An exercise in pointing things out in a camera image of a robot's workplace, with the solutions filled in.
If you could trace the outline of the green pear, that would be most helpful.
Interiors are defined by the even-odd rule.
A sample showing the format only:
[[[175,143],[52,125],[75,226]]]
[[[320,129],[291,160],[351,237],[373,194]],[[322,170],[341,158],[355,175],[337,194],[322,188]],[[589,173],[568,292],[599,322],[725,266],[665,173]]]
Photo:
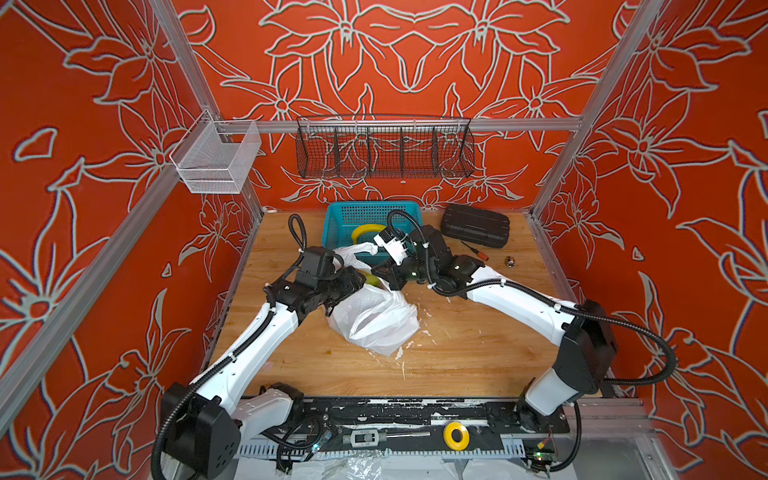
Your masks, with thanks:
[[[365,283],[367,285],[371,285],[371,286],[377,287],[377,288],[388,289],[387,283],[385,281],[381,280],[379,277],[377,277],[377,276],[375,276],[375,275],[373,275],[371,273],[365,273],[364,276],[365,276]]]

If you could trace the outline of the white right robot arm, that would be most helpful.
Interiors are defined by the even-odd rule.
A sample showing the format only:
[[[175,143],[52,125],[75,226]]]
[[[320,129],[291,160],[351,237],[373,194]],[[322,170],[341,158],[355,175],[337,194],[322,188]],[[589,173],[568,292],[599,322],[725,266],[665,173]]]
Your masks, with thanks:
[[[617,354],[604,310],[592,301],[560,300],[514,282],[480,259],[455,255],[442,234],[416,227],[406,234],[386,227],[374,244],[388,259],[372,272],[396,290],[418,282],[446,297],[460,297],[510,316],[558,348],[557,357],[541,377],[521,394],[520,418],[540,419],[561,405],[598,392]]]

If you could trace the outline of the white plastic bag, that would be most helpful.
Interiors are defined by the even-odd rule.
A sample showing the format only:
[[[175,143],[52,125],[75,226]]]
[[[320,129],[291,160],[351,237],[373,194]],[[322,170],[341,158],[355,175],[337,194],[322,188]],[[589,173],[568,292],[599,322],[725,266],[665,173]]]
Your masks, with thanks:
[[[420,329],[418,309],[400,291],[380,280],[337,305],[328,318],[330,328],[347,342],[389,357]]]

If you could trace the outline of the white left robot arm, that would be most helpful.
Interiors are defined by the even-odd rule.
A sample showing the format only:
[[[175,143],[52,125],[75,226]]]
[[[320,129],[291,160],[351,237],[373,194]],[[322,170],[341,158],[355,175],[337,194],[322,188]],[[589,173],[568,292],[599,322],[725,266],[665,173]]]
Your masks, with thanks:
[[[308,284],[278,279],[266,285],[265,303],[235,343],[192,383],[175,383],[164,395],[151,476],[165,477],[164,456],[206,479],[223,473],[234,458],[245,426],[234,414],[256,373],[309,313],[319,307],[330,313],[364,285],[365,276],[352,267]]]

